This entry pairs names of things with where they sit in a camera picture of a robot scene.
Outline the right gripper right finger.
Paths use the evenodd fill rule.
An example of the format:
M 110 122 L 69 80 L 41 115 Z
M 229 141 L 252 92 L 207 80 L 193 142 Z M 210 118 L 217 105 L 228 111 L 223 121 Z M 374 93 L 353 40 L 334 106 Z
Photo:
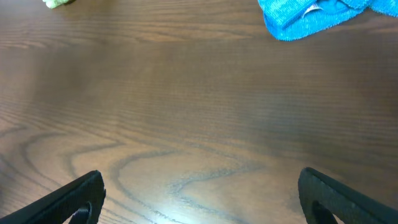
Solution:
M 300 172 L 298 192 L 308 224 L 397 224 L 397 210 L 311 167 Z

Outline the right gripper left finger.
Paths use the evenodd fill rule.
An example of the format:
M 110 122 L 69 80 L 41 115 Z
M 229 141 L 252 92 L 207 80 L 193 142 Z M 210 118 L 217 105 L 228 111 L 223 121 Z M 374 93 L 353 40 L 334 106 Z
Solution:
M 106 189 L 101 172 L 93 170 L 28 206 L 1 218 L 1 224 L 97 224 Z

